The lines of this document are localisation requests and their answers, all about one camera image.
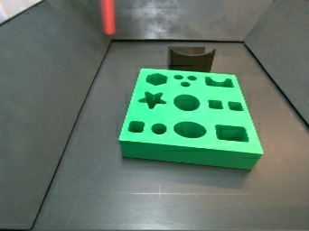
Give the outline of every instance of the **hexagonal hole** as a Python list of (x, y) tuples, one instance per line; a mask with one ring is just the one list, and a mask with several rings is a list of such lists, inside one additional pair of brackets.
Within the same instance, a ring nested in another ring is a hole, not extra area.
[(155, 86), (166, 84), (167, 83), (167, 76), (165, 76), (159, 73), (155, 73), (155, 74), (147, 76), (146, 82), (155, 85)]

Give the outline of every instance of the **black object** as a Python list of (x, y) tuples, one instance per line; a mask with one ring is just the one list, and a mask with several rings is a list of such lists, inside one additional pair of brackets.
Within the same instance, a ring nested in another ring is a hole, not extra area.
[(169, 47), (169, 68), (210, 72), (217, 50), (205, 53), (205, 47)]

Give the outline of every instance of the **dark gray surface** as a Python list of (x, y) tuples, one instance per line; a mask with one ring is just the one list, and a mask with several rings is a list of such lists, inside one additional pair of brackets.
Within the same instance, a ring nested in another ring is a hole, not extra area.
[[(118, 135), (141, 68), (169, 46), (215, 48), (214, 72), (239, 77), (265, 149), (252, 171), (123, 159)], [(112, 42), (35, 230), (309, 228), (309, 131), (239, 43)]]
[(309, 2), (277, 0), (245, 43), (309, 124)]
[(87, 2), (44, 1), (0, 27), (0, 228), (31, 228), (106, 54)]
[(273, 0), (116, 0), (116, 39), (244, 41)]

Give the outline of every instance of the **green foam block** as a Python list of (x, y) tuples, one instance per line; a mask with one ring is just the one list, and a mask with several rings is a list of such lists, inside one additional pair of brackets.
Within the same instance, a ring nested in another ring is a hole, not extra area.
[(119, 143), (124, 157), (250, 170), (264, 149), (237, 77), (142, 69)]

